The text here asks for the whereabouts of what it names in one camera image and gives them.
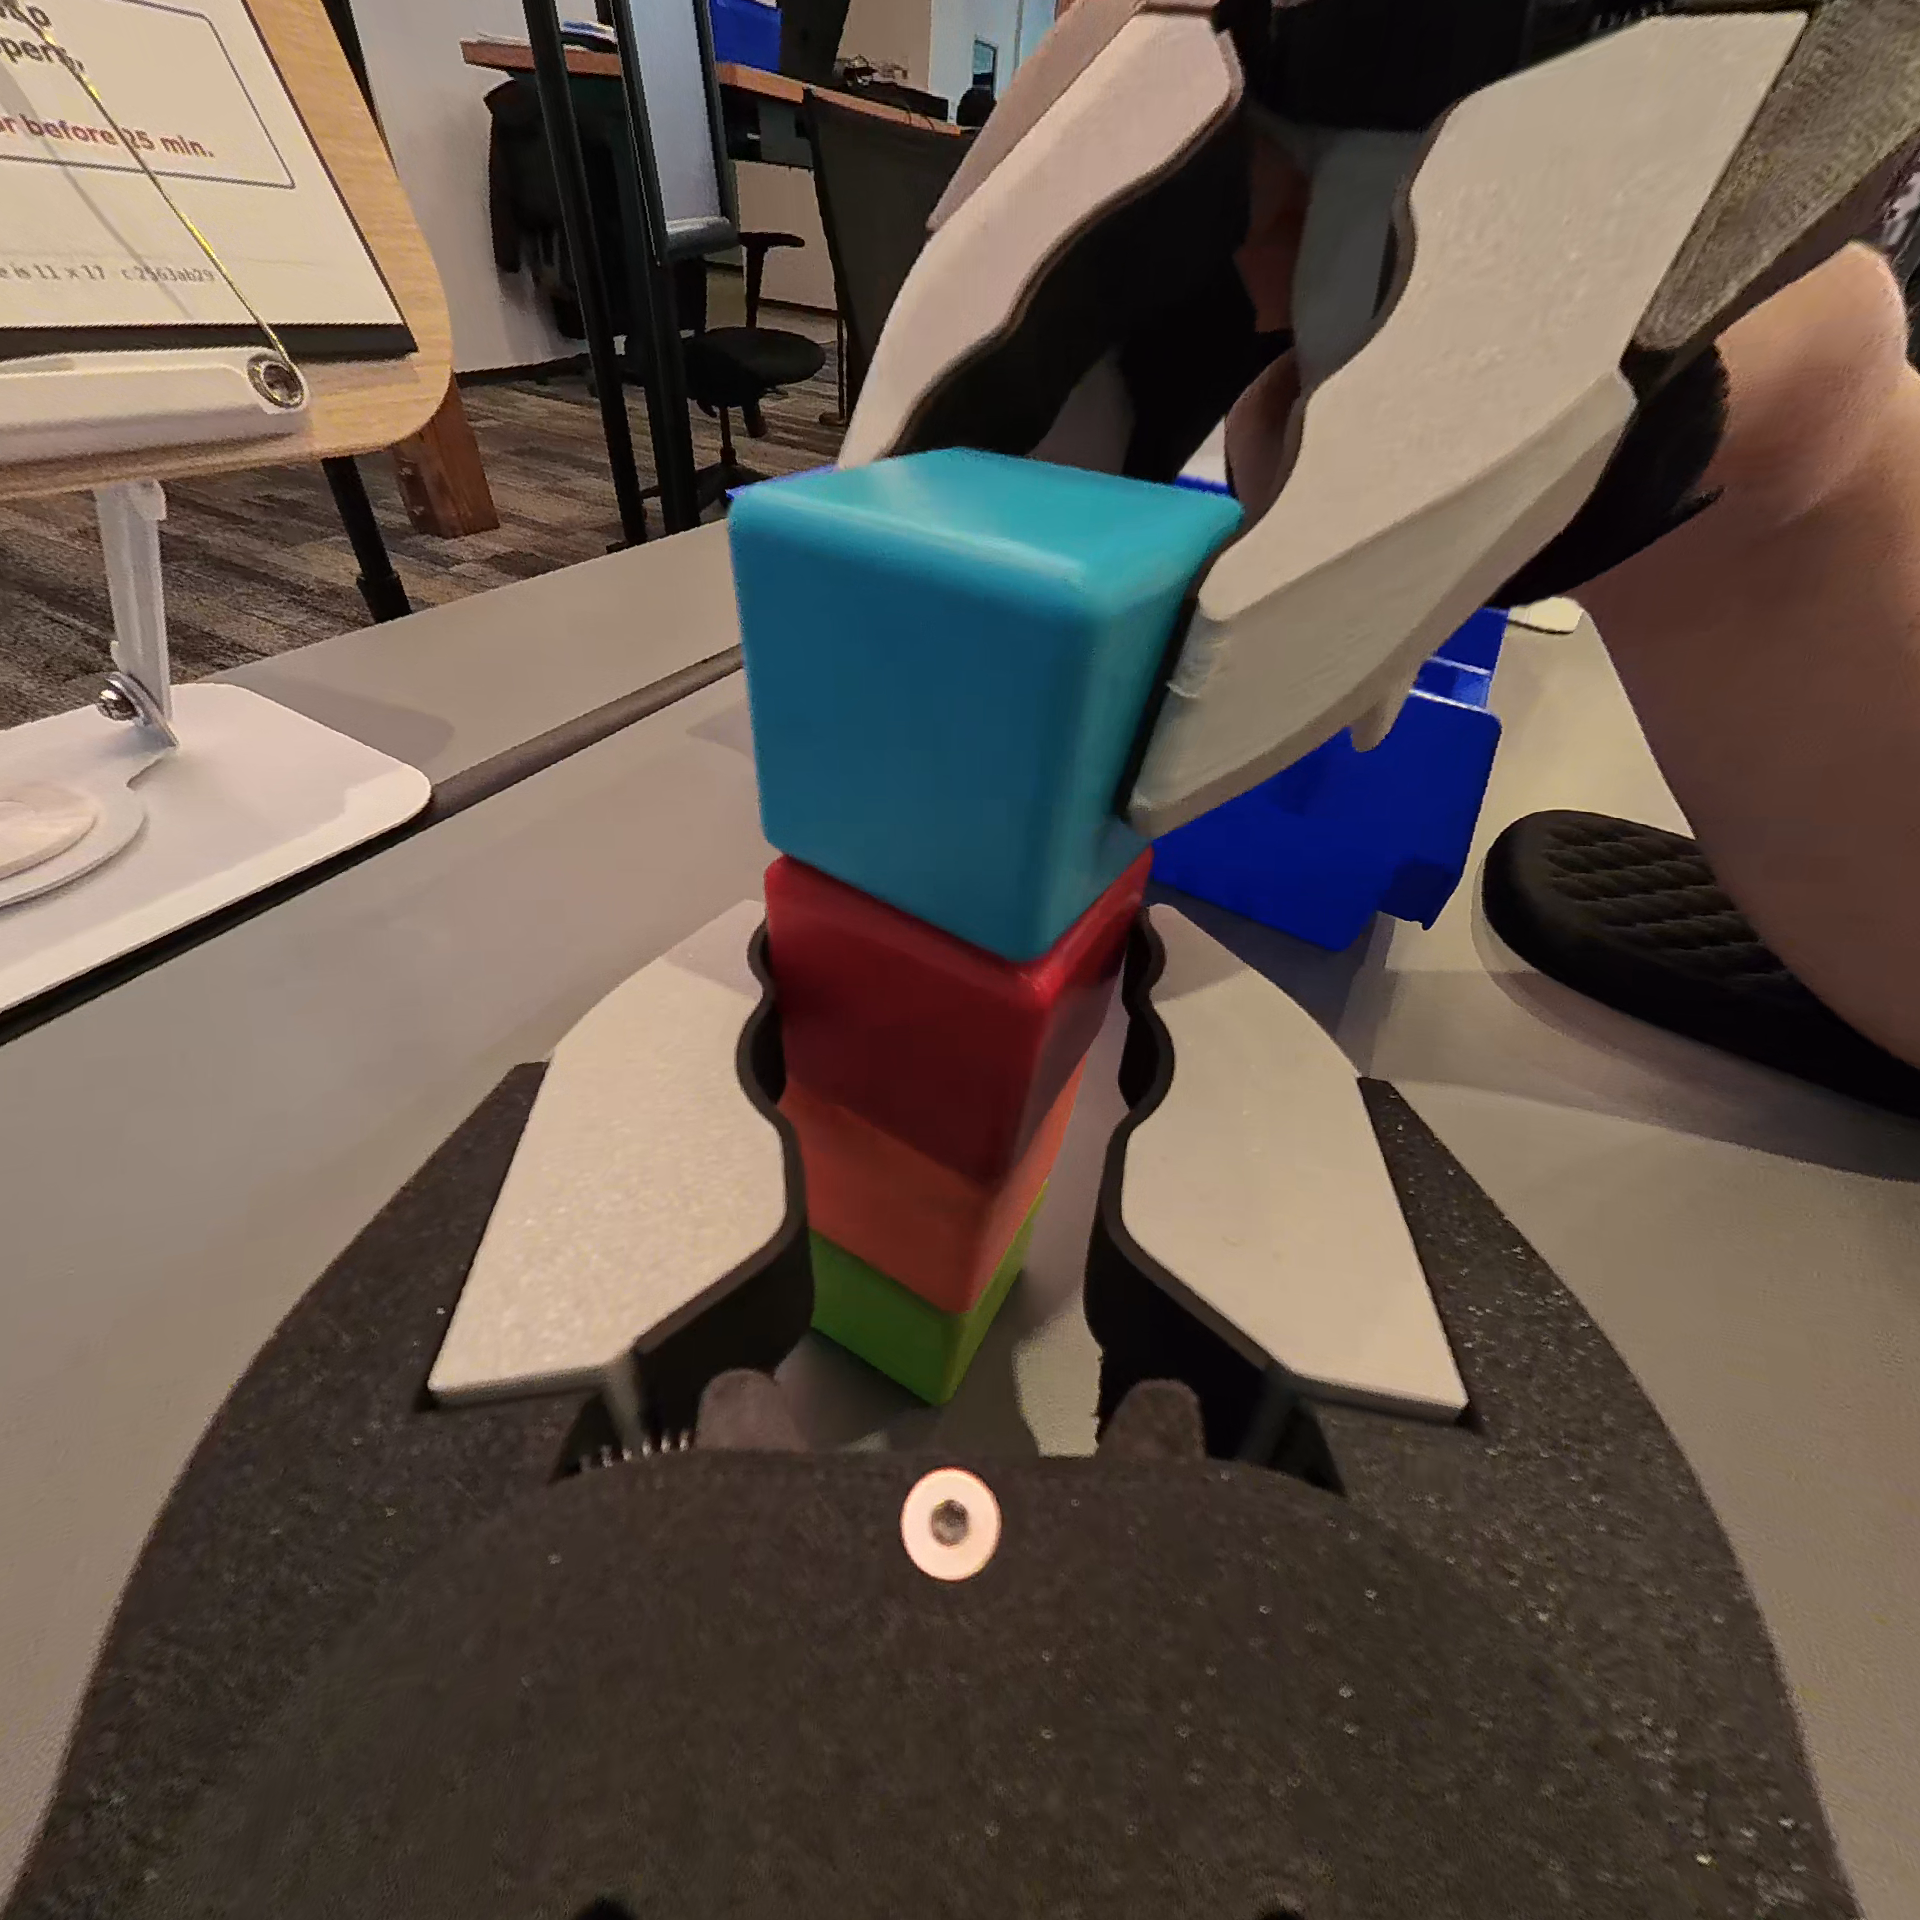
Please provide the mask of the person's right forearm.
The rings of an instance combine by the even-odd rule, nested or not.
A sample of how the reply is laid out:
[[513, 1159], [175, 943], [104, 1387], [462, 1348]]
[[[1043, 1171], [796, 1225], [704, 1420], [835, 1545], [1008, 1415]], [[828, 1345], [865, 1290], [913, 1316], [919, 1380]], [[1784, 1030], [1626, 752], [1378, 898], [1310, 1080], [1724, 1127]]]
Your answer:
[[1714, 505], [1575, 600], [1720, 888], [1803, 986], [1918, 1060], [1915, 482], [1769, 526]]

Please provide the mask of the light blue cube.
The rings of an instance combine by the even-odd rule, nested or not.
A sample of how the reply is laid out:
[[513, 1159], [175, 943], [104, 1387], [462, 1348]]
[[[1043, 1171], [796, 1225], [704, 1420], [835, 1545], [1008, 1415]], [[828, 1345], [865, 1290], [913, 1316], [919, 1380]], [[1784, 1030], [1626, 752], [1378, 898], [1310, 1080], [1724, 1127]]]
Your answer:
[[1121, 817], [1220, 492], [940, 448], [728, 518], [766, 842], [1000, 959], [1146, 850]]

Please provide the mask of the person's right hand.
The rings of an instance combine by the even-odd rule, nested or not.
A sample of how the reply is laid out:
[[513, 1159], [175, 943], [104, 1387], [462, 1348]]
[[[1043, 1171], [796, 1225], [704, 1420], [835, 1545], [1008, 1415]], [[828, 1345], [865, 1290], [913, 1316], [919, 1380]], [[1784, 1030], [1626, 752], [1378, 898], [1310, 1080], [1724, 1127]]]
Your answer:
[[[1280, 355], [1225, 422], [1233, 492], [1252, 521], [1283, 492], [1300, 406], [1291, 281], [1310, 188], [1283, 147], [1257, 138], [1251, 222], [1234, 255], [1255, 335]], [[1601, 486], [1562, 544], [1623, 560], [1706, 513], [1771, 532], [1839, 499], [1891, 447], [1915, 468], [1915, 371], [1906, 308], [1881, 251], [1843, 248], [1747, 312], [1643, 399]]]

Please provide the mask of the brown wooden post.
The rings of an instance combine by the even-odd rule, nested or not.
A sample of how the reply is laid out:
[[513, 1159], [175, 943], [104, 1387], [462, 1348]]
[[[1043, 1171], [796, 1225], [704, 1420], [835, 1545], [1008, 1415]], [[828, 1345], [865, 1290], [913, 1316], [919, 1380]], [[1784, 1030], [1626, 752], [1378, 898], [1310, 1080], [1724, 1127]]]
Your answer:
[[392, 447], [400, 503], [422, 536], [462, 539], [491, 536], [500, 518], [457, 380], [407, 440]]

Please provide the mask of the green cube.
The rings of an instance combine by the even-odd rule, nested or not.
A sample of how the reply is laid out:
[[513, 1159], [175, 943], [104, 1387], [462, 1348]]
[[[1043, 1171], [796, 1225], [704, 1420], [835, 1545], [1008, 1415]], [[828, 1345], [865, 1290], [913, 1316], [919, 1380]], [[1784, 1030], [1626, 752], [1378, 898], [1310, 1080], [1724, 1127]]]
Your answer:
[[1008, 1241], [986, 1292], [961, 1313], [923, 1302], [874, 1265], [811, 1232], [811, 1330], [868, 1362], [919, 1402], [948, 1403], [1025, 1270], [1046, 1200], [1043, 1192]]

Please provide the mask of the black wrist rest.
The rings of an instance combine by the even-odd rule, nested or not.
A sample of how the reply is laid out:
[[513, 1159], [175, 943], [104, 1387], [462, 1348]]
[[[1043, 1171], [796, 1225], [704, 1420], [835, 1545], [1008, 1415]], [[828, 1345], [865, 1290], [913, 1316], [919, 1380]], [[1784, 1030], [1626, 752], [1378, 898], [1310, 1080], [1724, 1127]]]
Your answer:
[[1507, 950], [1608, 1010], [1918, 1119], [1918, 1070], [1839, 1020], [1680, 833], [1585, 809], [1535, 812], [1488, 849], [1480, 904]]

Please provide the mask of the black office chair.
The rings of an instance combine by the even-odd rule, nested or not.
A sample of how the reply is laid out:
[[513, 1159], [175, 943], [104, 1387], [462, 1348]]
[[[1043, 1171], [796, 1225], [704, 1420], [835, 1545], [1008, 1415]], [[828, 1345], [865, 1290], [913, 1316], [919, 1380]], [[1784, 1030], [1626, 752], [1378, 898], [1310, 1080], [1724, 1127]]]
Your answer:
[[969, 153], [969, 129], [927, 129], [807, 89], [800, 108], [811, 180], [846, 335], [846, 409], [928, 240], [928, 220]]

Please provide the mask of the black easel frame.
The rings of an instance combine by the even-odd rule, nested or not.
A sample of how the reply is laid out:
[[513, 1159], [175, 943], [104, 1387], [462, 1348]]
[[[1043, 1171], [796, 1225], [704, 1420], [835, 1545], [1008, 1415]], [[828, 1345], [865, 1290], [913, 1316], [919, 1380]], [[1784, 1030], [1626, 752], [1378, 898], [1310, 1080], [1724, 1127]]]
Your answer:
[[[628, 260], [628, 358], [643, 362], [644, 411], [657, 465], [657, 497], [670, 536], [704, 514], [692, 460], [687, 330], [680, 267], [732, 246], [732, 190], [724, 139], [715, 121], [712, 35], [698, 6], [666, 6], [654, 25], [643, 6], [612, 6], [616, 76], [628, 174], [617, 177]], [[547, 151], [561, 192], [562, 231], [586, 326], [592, 384], [604, 409], [609, 462], [628, 539], [643, 539], [644, 510], [634, 467], [634, 433], [616, 355], [609, 280], [592, 222], [592, 195], [575, 104], [561, 6], [521, 7], [532, 49]]]

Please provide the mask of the blue plastic bin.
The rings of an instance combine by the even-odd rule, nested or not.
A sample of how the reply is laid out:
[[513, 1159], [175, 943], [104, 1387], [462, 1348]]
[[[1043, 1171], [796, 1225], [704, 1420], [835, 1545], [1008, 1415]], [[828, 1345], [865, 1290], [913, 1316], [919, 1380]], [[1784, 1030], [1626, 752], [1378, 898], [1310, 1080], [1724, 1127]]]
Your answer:
[[1502, 723], [1507, 611], [1481, 609], [1420, 668], [1384, 742], [1348, 731], [1164, 835], [1153, 882], [1326, 952], [1376, 916], [1431, 926], [1467, 870]]

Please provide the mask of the red cube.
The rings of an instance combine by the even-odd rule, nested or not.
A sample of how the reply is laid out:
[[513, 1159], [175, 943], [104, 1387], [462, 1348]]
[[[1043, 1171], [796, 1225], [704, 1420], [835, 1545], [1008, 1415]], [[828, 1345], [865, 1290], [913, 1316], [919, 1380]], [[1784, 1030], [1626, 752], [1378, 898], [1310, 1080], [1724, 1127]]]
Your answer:
[[766, 945], [792, 1088], [974, 1179], [1008, 1171], [1103, 1027], [1153, 856], [1014, 963], [783, 856]]

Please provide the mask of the white document stand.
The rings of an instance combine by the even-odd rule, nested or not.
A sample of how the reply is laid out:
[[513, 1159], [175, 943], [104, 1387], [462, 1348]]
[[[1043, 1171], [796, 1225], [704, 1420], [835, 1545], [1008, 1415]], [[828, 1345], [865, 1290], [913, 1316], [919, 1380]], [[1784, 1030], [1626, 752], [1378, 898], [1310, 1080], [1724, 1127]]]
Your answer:
[[112, 603], [92, 705], [3, 737], [3, 1008], [55, 993], [407, 826], [409, 761], [206, 681], [175, 689], [156, 448], [302, 436], [308, 386], [274, 347], [55, 353], [3, 380], [4, 467], [78, 457]]

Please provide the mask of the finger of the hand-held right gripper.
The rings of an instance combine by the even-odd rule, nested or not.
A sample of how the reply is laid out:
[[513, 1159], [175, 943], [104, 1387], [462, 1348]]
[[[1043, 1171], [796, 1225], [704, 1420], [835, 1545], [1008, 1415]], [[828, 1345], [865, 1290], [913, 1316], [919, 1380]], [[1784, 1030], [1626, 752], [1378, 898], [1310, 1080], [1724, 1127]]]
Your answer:
[[1244, 228], [1242, 63], [1212, 6], [1080, 6], [1016, 74], [871, 351], [843, 468], [1025, 457]]
[[1159, 838], [1380, 710], [1595, 490], [1628, 345], [1801, 12], [1650, 16], [1456, 104], [1399, 292], [1299, 409], [1288, 480], [1195, 588], [1127, 801]]

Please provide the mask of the black swivel chair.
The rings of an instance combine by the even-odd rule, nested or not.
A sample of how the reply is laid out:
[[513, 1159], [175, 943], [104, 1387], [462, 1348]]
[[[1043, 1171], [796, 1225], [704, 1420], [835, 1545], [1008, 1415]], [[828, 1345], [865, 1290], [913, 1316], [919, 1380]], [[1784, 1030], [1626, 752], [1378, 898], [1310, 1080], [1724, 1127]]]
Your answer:
[[722, 425], [722, 444], [732, 444], [732, 414], [742, 417], [750, 440], [766, 436], [762, 403], [825, 368], [825, 347], [779, 327], [760, 326], [764, 263], [775, 249], [800, 249], [806, 243], [792, 231], [745, 231], [739, 236], [745, 257], [744, 291], [747, 321], [735, 327], [708, 322], [707, 260], [692, 259], [680, 267], [680, 292], [691, 308], [683, 330], [683, 371], [689, 396], [704, 414]]

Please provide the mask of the orange cube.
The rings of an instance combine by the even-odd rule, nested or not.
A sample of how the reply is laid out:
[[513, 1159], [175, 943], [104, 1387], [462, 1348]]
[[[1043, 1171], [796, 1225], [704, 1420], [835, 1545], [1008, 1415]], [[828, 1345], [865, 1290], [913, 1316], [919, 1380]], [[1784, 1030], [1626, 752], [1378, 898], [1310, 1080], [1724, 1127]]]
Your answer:
[[800, 1138], [809, 1228], [930, 1308], [969, 1313], [1040, 1202], [1083, 1078], [1075, 1068], [1016, 1163], [983, 1179], [825, 1098], [783, 1094]]

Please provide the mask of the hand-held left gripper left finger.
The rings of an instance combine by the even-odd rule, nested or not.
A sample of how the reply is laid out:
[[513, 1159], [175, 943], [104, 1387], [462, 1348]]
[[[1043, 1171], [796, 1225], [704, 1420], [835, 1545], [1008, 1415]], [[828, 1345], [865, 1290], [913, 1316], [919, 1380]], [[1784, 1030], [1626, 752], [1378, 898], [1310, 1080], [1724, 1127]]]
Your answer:
[[632, 1452], [809, 1330], [799, 1136], [762, 904], [619, 983], [553, 1049], [451, 1310], [441, 1409], [586, 1392]]

